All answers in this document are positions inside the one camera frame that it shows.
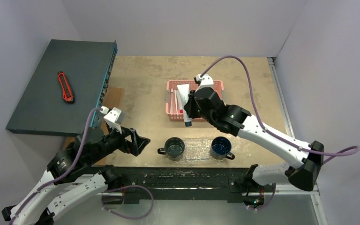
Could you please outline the white toothpaste tube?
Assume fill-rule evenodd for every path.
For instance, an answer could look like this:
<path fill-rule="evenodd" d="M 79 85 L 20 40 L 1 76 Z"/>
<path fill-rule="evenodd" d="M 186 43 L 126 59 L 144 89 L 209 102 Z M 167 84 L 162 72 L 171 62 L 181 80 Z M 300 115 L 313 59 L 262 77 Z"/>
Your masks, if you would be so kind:
<path fill-rule="evenodd" d="M 185 127 L 190 127 L 190 126 L 192 126 L 192 119 L 189 118 L 188 113 L 186 112 L 186 109 L 185 109 L 185 105 L 188 102 L 188 94 L 190 91 L 189 84 L 177 85 L 177 91 L 178 91 L 179 97 L 180 97 L 183 121 L 184 121 Z"/>

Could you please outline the red cap toothpaste tube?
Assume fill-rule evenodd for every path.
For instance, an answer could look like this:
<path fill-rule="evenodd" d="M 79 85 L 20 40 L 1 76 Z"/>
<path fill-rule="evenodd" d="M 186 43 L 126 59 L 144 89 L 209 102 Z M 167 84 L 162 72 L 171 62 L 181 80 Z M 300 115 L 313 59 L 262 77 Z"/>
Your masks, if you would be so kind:
<path fill-rule="evenodd" d="M 178 90 L 175 90 L 174 93 L 176 95 L 176 103 L 177 103 L 177 109 L 178 109 L 177 111 L 179 114 L 183 114 L 181 95 L 179 94 Z"/>

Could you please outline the dark green mug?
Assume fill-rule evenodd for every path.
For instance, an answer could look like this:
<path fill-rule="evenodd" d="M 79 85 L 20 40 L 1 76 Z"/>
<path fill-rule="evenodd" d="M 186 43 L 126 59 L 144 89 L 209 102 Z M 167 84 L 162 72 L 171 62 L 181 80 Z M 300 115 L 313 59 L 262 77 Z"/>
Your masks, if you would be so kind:
<path fill-rule="evenodd" d="M 164 147 L 157 149 L 160 155 L 166 155 L 172 161 L 179 161 L 183 158 L 185 143 L 178 137 L 171 137 L 166 140 Z"/>

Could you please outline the dark blue cup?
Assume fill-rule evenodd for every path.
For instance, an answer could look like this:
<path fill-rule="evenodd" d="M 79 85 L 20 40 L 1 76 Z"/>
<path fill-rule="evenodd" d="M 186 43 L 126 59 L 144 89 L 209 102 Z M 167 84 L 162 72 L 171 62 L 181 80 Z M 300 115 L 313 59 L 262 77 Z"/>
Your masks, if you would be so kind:
<path fill-rule="evenodd" d="M 229 139 L 223 136 L 216 137 L 210 144 L 210 155 L 217 160 L 225 158 L 234 160 L 235 155 L 231 153 L 232 144 Z"/>

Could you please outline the clear plastic soap dish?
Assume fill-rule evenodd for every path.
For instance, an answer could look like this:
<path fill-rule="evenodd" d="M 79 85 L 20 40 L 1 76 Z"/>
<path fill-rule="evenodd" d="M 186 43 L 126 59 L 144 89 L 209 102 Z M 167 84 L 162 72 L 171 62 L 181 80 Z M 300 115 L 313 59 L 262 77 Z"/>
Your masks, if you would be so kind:
<path fill-rule="evenodd" d="M 184 160 L 190 164 L 207 163 L 210 159 L 210 142 L 208 138 L 186 138 Z"/>

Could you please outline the clear textured oval tray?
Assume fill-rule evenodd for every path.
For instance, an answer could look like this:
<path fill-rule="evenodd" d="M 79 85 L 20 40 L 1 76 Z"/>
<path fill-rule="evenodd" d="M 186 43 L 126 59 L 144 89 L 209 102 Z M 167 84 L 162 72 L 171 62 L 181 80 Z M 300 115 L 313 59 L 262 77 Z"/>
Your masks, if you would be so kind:
<path fill-rule="evenodd" d="M 186 138 L 184 139 L 185 150 L 177 164 L 183 165 L 205 165 L 216 164 L 224 159 L 216 159 L 210 153 L 211 138 Z"/>

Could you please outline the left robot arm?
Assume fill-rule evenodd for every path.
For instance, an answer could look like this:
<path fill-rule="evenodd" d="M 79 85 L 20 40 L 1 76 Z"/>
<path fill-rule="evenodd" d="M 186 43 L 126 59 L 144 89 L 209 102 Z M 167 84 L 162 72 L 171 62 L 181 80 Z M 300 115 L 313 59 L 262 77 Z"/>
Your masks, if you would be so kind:
<path fill-rule="evenodd" d="M 48 163 L 39 183 L 17 205 L 2 210 L 11 225 L 51 225 L 54 219 L 90 196 L 106 190 L 124 190 L 122 175 L 113 165 L 97 166 L 97 172 L 72 190 L 60 192 L 86 174 L 91 174 L 95 163 L 116 150 L 138 156 L 150 143 L 133 128 L 109 129 L 90 127 Z"/>

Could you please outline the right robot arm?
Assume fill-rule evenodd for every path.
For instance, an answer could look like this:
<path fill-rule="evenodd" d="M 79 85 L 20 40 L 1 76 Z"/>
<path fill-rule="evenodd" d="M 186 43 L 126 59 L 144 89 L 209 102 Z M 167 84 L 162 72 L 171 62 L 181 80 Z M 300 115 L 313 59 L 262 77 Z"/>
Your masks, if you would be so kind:
<path fill-rule="evenodd" d="M 276 175 L 258 165 L 244 178 L 251 191 L 286 177 L 290 184 L 303 191 L 312 191 L 323 165 L 324 145 L 319 141 L 307 143 L 273 129 L 248 110 L 227 105 L 211 87 L 178 92 L 183 112 L 192 119 L 203 118 L 222 133 L 252 141 L 282 158 L 288 167 Z"/>

